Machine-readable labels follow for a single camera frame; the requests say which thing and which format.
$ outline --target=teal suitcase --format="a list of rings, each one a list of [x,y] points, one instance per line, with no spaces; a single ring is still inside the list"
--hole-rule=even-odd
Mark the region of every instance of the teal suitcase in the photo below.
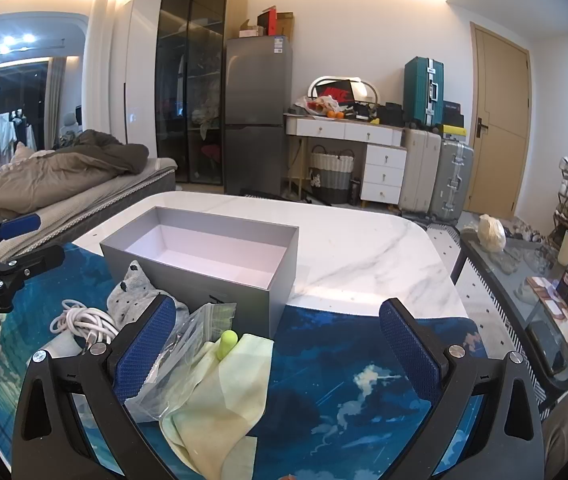
[[[404,68],[403,108],[407,123],[426,129],[441,124],[444,117],[444,64],[416,57]]]

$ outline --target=beige curtain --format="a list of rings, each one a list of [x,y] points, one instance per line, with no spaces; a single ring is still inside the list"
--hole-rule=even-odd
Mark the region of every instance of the beige curtain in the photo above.
[[[66,70],[65,57],[52,57],[48,61],[46,93],[44,97],[44,149],[51,150],[59,135],[59,103]]]

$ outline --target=open box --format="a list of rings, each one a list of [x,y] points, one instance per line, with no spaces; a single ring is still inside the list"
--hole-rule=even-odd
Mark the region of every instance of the open box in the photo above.
[[[233,330],[272,338],[295,281],[299,228],[155,207],[100,243],[122,280],[137,260],[191,312],[237,303]]]

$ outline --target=mattress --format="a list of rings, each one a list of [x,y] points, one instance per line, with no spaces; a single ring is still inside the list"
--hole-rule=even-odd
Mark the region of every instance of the mattress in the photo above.
[[[74,234],[75,239],[94,227],[95,219],[99,218],[100,222],[103,222],[125,208],[122,207],[123,203],[126,203],[126,206],[132,205],[145,196],[167,190],[167,182],[174,189],[176,168],[177,165],[170,158],[149,158],[142,173],[115,177],[36,211],[42,220],[40,228],[0,242],[0,261],[27,253],[47,243],[69,241],[66,239],[69,232]],[[156,183],[161,183],[161,186],[154,186]]]

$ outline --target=door frame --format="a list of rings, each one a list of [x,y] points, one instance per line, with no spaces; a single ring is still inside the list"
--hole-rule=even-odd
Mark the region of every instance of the door frame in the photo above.
[[[517,192],[515,195],[515,205],[513,207],[513,216],[515,215],[515,209],[517,207],[517,203],[519,202],[519,194],[521,193],[521,189],[522,189],[522,183],[524,181],[524,173],[526,173],[526,164],[528,162],[528,148],[530,145],[530,134],[531,134],[531,124],[532,124],[532,105],[533,105],[533,101],[532,101],[532,64],[530,61],[530,52],[523,48],[522,46],[519,46],[516,43],[513,43],[513,41],[508,40],[507,38],[504,38],[503,36],[500,36],[499,34],[497,34],[496,32],[493,32],[490,29],[487,29],[485,27],[481,27],[481,25],[477,25],[477,23],[475,22],[470,22],[470,38],[472,40],[472,116],[471,118],[471,122],[470,125],[472,126],[470,132],[468,132],[469,134],[469,142],[468,145],[474,149],[474,145],[475,145],[475,135],[477,134],[477,103],[479,100],[479,75],[478,75],[478,56],[477,56],[477,30],[480,30],[481,32],[484,32],[485,34],[489,34],[491,36],[494,36],[495,38],[497,38],[498,40],[504,41],[505,43],[508,43],[510,46],[515,47],[517,50],[520,50],[521,52],[523,52],[524,54],[526,54],[526,61],[528,63],[528,100],[529,100],[529,107],[528,107],[528,135],[526,136],[526,148],[525,148],[525,154],[524,154],[524,167],[522,168],[522,174],[519,177],[519,184],[517,186]],[[474,178],[477,175],[477,164],[479,164],[479,157],[474,156],[472,158],[472,170],[471,170],[471,180],[470,180],[470,184],[471,186],[468,188],[468,193],[466,194],[466,200],[464,202],[464,209],[468,209],[468,206],[470,204],[470,201],[468,199],[468,197],[471,196],[472,191],[473,191],[473,187],[474,187]]]

